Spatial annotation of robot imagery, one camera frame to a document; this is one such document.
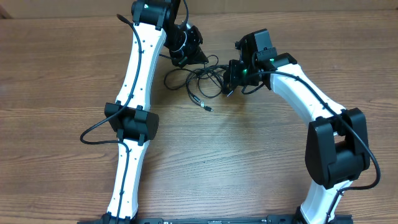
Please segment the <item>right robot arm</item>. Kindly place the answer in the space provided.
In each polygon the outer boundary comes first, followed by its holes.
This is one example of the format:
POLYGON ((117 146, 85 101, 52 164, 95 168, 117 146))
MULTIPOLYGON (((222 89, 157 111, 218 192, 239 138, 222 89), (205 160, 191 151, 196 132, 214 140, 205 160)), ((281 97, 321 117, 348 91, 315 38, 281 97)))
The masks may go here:
POLYGON ((268 216, 268 223, 352 223, 350 215, 336 215, 343 194, 370 166, 366 118, 361 110, 347 110, 327 97, 304 74, 291 54, 278 54, 267 29, 245 35, 235 43, 240 56, 230 60, 223 93, 237 87, 266 86, 282 97, 308 128, 305 165, 310 190, 295 215, 268 216))

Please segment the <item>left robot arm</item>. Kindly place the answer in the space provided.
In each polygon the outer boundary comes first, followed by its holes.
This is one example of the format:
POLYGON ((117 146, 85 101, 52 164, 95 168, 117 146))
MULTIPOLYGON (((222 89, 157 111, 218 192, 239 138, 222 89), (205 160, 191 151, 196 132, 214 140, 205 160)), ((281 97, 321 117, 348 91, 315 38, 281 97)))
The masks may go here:
POLYGON ((144 155, 159 125, 159 116, 150 112, 150 93, 162 48, 178 68, 208 63, 198 28, 187 21, 176 24, 179 6, 180 1, 135 1, 132 20, 119 17, 132 27, 132 48, 121 90, 104 108, 119 155, 113 196, 100 223, 135 222, 144 155))

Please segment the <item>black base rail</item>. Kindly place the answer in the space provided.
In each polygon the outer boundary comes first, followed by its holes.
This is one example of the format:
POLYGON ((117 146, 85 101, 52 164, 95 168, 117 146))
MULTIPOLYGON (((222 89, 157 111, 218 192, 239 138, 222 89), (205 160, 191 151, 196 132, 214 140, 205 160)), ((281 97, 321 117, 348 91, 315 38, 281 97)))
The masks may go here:
MULTIPOLYGON (((116 218, 104 214, 98 220, 80 221, 79 224, 105 224, 116 223, 116 218)), ((192 218, 192 219, 168 219, 162 218, 136 218, 135 220, 119 220, 119 223, 137 223, 137 224, 293 224, 304 223, 298 221, 295 215, 268 215, 260 218, 192 218)), ((351 215, 337 215, 329 223, 353 224, 351 215)))

